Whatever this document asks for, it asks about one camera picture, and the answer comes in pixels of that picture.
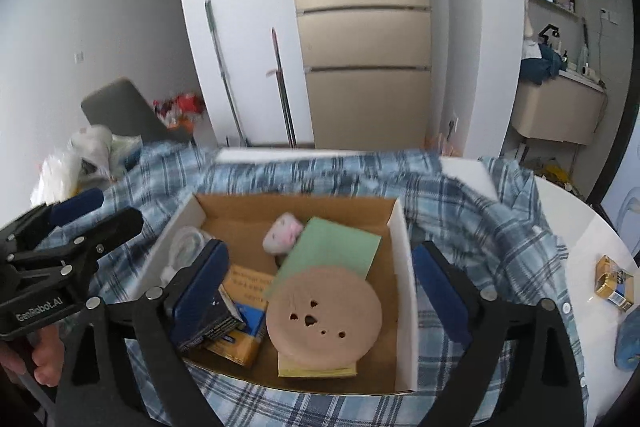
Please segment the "person's left hand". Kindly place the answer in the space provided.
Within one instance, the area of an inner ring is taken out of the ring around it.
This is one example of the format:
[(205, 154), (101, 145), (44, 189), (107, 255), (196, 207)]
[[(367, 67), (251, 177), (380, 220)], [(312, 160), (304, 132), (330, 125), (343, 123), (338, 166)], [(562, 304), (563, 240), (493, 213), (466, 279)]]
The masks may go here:
[[(56, 387), (60, 382), (64, 364), (64, 345), (58, 325), (51, 324), (38, 331), (38, 341), (32, 350), (35, 363), (34, 377), (38, 384)], [(6, 343), (1, 343), (1, 365), (15, 375), (27, 372), (25, 361)]]

